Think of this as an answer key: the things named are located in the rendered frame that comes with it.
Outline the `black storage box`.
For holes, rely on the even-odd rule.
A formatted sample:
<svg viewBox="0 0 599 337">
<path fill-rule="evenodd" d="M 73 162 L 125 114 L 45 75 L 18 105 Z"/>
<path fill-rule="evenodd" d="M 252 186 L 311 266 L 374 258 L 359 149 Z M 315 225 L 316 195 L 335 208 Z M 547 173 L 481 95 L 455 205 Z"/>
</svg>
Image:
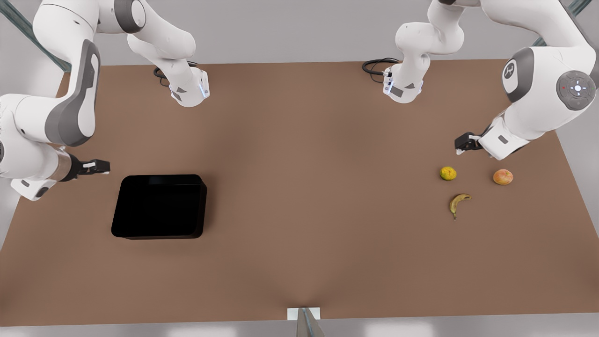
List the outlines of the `black storage box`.
<svg viewBox="0 0 599 337">
<path fill-rule="evenodd" d="M 129 240 L 199 238 L 206 204 L 207 186 L 199 175 L 127 176 L 118 192 L 111 234 Z"/>
</svg>

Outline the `yellow banana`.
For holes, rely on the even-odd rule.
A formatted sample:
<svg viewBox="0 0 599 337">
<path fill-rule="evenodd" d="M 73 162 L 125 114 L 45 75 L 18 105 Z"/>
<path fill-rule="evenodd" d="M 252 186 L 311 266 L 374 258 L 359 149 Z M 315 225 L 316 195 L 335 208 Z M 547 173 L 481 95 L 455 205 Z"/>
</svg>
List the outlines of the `yellow banana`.
<svg viewBox="0 0 599 337">
<path fill-rule="evenodd" d="M 455 197 L 452 198 L 451 202 L 449 203 L 449 210 L 451 211 L 454 220 L 457 220 L 457 207 L 458 207 L 458 204 L 461 201 L 471 200 L 471 199 L 472 199 L 472 196 L 470 194 L 466 194 L 466 193 L 458 194 L 458 195 L 456 195 Z"/>
</svg>

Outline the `silver frame post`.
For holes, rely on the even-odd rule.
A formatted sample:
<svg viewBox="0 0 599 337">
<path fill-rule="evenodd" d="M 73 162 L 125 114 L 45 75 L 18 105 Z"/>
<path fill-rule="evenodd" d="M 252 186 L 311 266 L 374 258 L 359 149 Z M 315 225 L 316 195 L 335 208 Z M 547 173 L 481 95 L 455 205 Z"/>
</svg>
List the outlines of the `silver frame post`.
<svg viewBox="0 0 599 337">
<path fill-rule="evenodd" d="M 36 38 L 33 32 L 33 26 L 22 13 L 15 8 L 9 0 L 0 0 L 0 14 L 4 15 L 28 40 L 30 40 L 40 51 L 43 52 L 56 66 L 58 66 L 63 72 L 71 72 L 71 64 L 64 60 L 57 58 L 51 52 L 47 51 L 45 47 Z"/>
<path fill-rule="evenodd" d="M 287 320 L 297 321 L 296 337 L 325 337 L 320 319 L 320 307 L 287 309 Z"/>
<path fill-rule="evenodd" d="M 533 46 L 596 46 L 568 7 L 560 0 L 541 0 L 539 16 L 538 26 L 534 29 L 539 38 Z"/>
</svg>

